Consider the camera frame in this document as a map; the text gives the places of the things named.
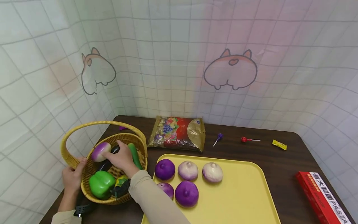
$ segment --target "beige sleeve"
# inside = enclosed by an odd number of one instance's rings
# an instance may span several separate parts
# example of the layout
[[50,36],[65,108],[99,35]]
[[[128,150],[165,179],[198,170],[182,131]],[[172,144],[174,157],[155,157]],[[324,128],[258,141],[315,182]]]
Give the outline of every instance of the beige sleeve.
[[145,170],[131,180],[129,193],[151,224],[190,224],[175,203],[154,183]]
[[73,216],[72,211],[61,211],[52,217],[51,224],[81,224],[82,218]]

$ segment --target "red lollipop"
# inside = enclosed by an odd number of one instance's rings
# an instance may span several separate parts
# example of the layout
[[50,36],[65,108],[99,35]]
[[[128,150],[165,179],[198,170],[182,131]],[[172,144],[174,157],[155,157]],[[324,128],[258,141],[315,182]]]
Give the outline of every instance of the red lollipop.
[[261,141],[261,140],[259,140],[259,139],[248,139],[245,136],[243,136],[243,137],[241,137],[241,141],[246,142],[246,141]]

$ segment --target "pasta box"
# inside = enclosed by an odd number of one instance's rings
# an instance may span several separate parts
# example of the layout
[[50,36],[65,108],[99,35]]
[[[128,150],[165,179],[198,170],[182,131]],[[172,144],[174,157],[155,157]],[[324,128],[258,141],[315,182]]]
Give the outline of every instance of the pasta box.
[[298,172],[296,177],[322,224],[351,224],[318,173]]

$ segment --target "candy bag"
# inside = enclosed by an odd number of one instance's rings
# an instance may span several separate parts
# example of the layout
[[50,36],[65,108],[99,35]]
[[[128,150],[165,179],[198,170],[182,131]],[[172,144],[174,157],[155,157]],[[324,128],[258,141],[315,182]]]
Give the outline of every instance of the candy bag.
[[204,150],[205,128],[201,118],[157,116],[148,147]]

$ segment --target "dark brown table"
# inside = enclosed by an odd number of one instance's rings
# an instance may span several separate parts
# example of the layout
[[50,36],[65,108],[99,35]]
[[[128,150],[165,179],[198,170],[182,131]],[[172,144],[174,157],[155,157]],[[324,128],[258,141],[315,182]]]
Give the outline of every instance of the dark brown table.
[[[155,122],[155,119],[152,118],[124,115],[117,116],[114,120],[137,127],[144,133],[147,140]],[[282,224],[319,224],[317,215],[294,177],[298,171],[318,172],[353,223],[353,219],[342,201],[308,151],[301,137],[296,133],[213,124],[205,124],[205,129],[206,140],[202,154],[195,151],[148,148],[149,174],[153,176],[158,158],[166,153],[250,161],[259,165],[263,170]],[[119,132],[118,126],[110,125],[100,140]],[[216,144],[215,147],[212,147],[218,133],[223,134],[223,140]],[[261,139],[261,141],[242,143],[240,141],[242,136]],[[287,151],[273,146],[271,144],[273,139],[286,144]],[[63,191],[40,224],[51,223],[52,216],[57,212],[62,195]],[[143,212],[139,205],[134,200],[131,200],[115,206],[98,205],[95,211],[83,217],[82,223],[140,224],[142,217]]]

